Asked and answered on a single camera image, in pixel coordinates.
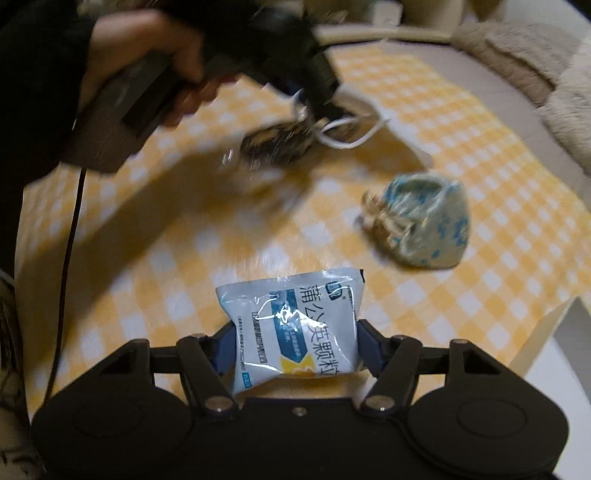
metal screw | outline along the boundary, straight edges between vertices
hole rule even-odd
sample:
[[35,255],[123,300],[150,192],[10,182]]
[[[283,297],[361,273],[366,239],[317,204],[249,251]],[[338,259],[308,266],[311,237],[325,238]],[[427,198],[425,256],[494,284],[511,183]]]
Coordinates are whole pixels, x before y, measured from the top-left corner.
[[393,398],[387,397],[386,395],[372,395],[365,400],[365,404],[373,410],[386,411],[393,408],[396,402]]
[[233,406],[234,406],[234,402],[232,401],[231,398],[228,398],[228,397],[219,397],[219,396],[209,397],[205,401],[205,407],[208,410],[217,411],[218,413],[230,410],[230,408],[232,408]]
[[306,415],[308,413],[308,410],[306,410],[306,407],[294,407],[291,412],[296,416],[296,417],[303,417],[304,415]]

bed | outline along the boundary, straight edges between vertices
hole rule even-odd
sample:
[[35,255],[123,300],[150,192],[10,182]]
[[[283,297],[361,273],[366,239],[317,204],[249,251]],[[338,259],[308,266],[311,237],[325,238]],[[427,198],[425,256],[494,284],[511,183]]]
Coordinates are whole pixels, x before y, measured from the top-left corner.
[[[227,321],[215,287],[238,280],[361,267],[361,315],[383,333],[429,345],[466,337],[506,363],[545,314],[575,295],[590,300],[584,202],[590,205],[591,183],[528,100],[451,47],[381,43],[332,55],[345,81],[407,125],[436,169],[465,183],[473,226],[460,266],[400,268],[354,229],[365,190],[421,168],[403,145],[379,135],[349,153],[317,151],[287,173],[252,180],[220,171],[224,150],[245,129],[290,112],[287,102],[243,80],[177,132],[155,134],[116,177],[87,180],[57,388],[128,339],[159,346],[214,333]],[[17,302],[30,414],[41,404],[53,354],[76,182],[74,170],[60,167],[25,194]],[[181,395],[175,380],[157,384]],[[257,393],[354,395],[367,384],[360,374]]]

person's hand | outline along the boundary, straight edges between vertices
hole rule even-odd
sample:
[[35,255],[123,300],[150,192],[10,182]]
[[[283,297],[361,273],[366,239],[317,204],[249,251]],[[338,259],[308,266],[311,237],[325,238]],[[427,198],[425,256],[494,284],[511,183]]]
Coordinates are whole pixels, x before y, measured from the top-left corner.
[[87,69],[80,86],[79,110],[90,103],[115,73],[149,51],[163,51],[172,56],[177,73],[193,85],[178,94],[173,110],[164,119],[164,125],[175,127],[183,116],[195,113],[203,102],[213,101],[222,83],[235,81],[230,76],[201,83],[202,45],[203,37],[199,32],[157,10],[99,18],[90,38]]

sleeve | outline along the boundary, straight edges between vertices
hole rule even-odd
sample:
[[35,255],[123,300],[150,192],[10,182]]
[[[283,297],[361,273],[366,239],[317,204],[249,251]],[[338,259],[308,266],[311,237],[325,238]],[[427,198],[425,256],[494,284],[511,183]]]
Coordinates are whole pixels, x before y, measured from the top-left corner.
[[11,275],[22,192],[58,163],[93,27],[74,0],[0,0],[0,268]]

white cable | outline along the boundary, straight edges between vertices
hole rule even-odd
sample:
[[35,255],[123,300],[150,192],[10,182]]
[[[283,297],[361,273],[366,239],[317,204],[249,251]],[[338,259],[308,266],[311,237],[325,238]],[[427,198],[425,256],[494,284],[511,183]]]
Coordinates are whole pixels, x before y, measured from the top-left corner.
[[[300,102],[300,95],[302,90],[298,90],[298,92],[293,96],[293,103],[292,109],[294,112],[294,116],[298,119],[298,121],[304,121],[304,116],[307,113],[308,107]],[[335,140],[328,135],[325,135],[325,132],[332,130],[333,128],[341,127],[343,125],[351,125],[357,124],[361,119],[368,118],[367,115],[361,116],[346,116],[343,118],[338,118],[337,120],[332,120],[328,122],[325,126],[318,128],[316,126],[312,127],[314,132],[314,136],[319,143],[326,145],[327,147],[334,148],[335,150],[351,150],[353,148],[360,147],[364,143],[367,142],[370,138],[372,138],[378,130],[380,130],[385,124],[386,119],[378,119],[377,123],[369,129],[369,131],[362,136],[361,138],[355,140],[354,142],[341,142],[339,140]]]
[[380,130],[385,124],[386,120],[380,119],[378,122],[370,128],[364,136],[358,138],[354,142],[341,142],[339,140],[335,140],[334,138],[325,135],[324,133],[328,130],[332,130],[333,128],[341,127],[342,125],[350,125],[359,123],[360,119],[363,117],[360,116],[346,116],[344,118],[339,118],[337,120],[333,120],[332,122],[327,123],[322,128],[318,129],[314,127],[314,135],[318,142],[327,147],[334,148],[336,150],[351,150],[353,148],[357,148],[364,143],[367,142],[370,138],[372,138],[378,130]]

